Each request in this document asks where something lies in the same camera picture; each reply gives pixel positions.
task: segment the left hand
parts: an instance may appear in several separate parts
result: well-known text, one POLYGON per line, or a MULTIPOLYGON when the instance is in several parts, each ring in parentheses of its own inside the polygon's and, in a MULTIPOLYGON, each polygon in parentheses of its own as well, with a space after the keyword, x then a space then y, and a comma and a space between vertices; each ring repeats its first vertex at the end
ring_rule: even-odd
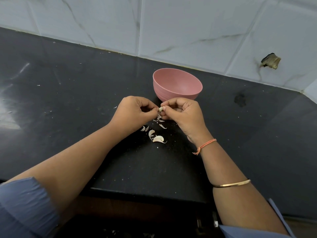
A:
POLYGON ((114 125, 124 137, 155 119, 159 108, 143 97, 128 96, 122 99, 109 124, 114 125))

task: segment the blue sleeve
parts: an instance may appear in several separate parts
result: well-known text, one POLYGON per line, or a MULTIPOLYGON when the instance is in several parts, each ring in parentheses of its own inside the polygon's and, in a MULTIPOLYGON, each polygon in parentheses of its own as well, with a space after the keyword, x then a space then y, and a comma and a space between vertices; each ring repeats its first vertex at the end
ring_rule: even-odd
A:
POLYGON ((45 237, 58 220, 46 190, 35 178, 0 185, 1 238, 45 237))
MULTIPOLYGON (((296 238, 293 234, 291 228, 288 226, 288 224, 283 219, 282 214, 278 210, 277 206, 274 204, 272 199, 268 200, 271 207, 275 210, 276 214, 284 224, 287 232, 289 235, 293 238, 296 238)), ((268 231, 261 231, 261 230, 252 230, 252 229, 245 229, 245 228, 239 228, 239 227, 232 227, 232 226, 224 226, 220 225, 220 229, 224 233, 224 236, 226 238, 289 238, 289 236, 274 233, 274 232, 268 232, 268 231)))

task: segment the gold bangle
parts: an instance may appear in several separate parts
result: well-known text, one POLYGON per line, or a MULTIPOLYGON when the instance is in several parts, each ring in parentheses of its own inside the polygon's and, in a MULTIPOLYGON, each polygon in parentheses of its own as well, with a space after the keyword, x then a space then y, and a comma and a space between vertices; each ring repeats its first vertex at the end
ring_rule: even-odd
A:
POLYGON ((226 184, 226 185, 212 185, 215 188, 225 188, 225 187, 232 187, 232 186, 239 186, 239 185, 245 185, 250 183, 251 180, 245 180, 245 181, 241 181, 241 182, 237 182, 237 183, 232 183, 232 184, 226 184))

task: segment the black granite countertop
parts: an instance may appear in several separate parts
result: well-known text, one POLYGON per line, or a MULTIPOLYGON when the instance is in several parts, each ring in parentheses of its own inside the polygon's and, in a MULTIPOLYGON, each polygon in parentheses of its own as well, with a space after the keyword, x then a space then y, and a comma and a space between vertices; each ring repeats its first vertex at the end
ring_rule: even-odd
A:
MULTIPOLYGON (((121 99, 160 104, 152 74, 176 67, 0 28, 0 179, 107 124, 121 99)), ((317 218, 317 105, 304 95, 176 67, 203 84, 196 99, 218 142, 283 214, 317 218)), ((212 203, 200 157, 179 127, 149 123, 166 144, 136 132, 108 154, 85 188, 122 199, 212 203)))

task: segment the wall backsplash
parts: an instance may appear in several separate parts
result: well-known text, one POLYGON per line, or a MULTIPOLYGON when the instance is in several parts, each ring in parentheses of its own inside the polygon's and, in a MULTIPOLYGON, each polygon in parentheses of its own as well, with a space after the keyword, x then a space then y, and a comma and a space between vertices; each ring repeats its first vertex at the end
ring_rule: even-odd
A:
POLYGON ((303 92, 317 0, 0 0, 0 26, 303 92), (270 53, 279 67, 260 68, 270 53))

